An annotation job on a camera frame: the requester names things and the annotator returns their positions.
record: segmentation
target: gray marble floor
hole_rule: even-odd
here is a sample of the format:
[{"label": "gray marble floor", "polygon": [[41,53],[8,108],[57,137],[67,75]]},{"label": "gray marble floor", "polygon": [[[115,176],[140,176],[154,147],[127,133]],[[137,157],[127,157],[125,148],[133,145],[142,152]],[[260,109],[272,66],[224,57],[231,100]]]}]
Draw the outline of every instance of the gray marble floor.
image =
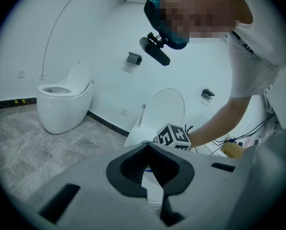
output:
[{"label": "gray marble floor", "polygon": [[0,182],[25,201],[48,179],[73,164],[123,146],[125,137],[86,116],[60,135],[48,133],[36,105],[0,110]]}]

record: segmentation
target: person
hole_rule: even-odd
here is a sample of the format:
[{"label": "person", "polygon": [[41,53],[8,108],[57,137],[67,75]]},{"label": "person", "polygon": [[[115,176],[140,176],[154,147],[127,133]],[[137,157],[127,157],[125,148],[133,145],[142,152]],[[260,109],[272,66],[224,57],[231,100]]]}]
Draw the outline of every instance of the person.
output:
[{"label": "person", "polygon": [[189,134],[191,147],[236,127],[251,97],[263,94],[286,65],[286,23],[270,0],[147,0],[144,11],[168,45],[228,33],[230,98],[207,123]]}]

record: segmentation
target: toilet bowl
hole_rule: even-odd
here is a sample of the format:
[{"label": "toilet bowl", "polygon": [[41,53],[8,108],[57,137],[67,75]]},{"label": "toilet bowl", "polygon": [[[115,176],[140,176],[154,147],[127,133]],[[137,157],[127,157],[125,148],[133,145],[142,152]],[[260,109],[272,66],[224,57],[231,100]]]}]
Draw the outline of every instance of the toilet bowl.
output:
[{"label": "toilet bowl", "polygon": [[[174,89],[158,92],[144,107],[131,129],[124,147],[152,141],[167,123],[181,126],[185,116],[185,103],[181,94]],[[161,206],[163,189],[149,166],[144,171],[142,187],[147,189],[147,202],[150,206]]]},{"label": "toilet bowl", "polygon": [[44,128],[52,134],[61,134],[76,127],[90,107],[93,90],[90,66],[79,62],[61,82],[40,85],[36,105]]}]

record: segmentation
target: person's arm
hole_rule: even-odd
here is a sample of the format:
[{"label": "person's arm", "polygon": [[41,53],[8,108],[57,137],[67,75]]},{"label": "person's arm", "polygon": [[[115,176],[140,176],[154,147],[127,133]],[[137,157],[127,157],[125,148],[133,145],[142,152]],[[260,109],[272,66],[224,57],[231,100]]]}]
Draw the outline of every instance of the person's arm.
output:
[{"label": "person's arm", "polygon": [[204,145],[231,130],[240,122],[248,107],[250,97],[232,98],[202,127],[188,135],[192,147]]}]

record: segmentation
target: white toilet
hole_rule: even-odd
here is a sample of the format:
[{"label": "white toilet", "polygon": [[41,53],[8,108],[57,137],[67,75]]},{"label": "white toilet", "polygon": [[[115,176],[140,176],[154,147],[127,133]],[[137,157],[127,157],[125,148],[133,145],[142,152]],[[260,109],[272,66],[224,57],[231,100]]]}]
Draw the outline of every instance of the white toilet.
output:
[{"label": "white toilet", "polygon": [[[181,126],[185,116],[185,103],[181,94],[174,89],[158,92],[144,107],[134,127],[127,137],[124,147],[150,140],[167,123]],[[147,189],[147,201],[150,206],[161,206],[163,189],[150,170],[146,168],[142,187]]]},{"label": "white toilet", "polygon": [[93,90],[91,66],[79,61],[61,82],[39,86],[37,112],[44,128],[61,134],[76,127],[90,107]]}]

